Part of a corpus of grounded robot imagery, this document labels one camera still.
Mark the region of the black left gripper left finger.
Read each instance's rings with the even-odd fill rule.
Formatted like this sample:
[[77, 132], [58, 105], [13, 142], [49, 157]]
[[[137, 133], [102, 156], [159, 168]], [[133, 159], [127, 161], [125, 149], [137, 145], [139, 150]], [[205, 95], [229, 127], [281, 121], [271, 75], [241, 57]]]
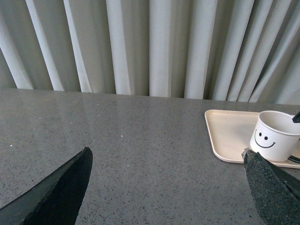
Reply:
[[0, 210], [2, 225], [73, 225], [89, 183], [93, 154], [86, 147]]

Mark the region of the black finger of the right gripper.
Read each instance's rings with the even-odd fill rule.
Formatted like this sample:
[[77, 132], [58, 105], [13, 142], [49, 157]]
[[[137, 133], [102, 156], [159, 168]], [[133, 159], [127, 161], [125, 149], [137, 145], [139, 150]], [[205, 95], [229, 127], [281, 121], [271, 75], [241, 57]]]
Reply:
[[300, 123], [300, 112], [298, 112], [294, 117], [292, 118], [293, 123]]

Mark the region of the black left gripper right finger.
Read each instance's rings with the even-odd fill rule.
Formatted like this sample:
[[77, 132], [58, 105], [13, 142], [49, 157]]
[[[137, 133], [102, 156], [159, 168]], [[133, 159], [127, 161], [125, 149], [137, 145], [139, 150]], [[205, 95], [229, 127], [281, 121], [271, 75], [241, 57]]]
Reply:
[[300, 223], [300, 180], [250, 148], [242, 153], [251, 195], [267, 225]]

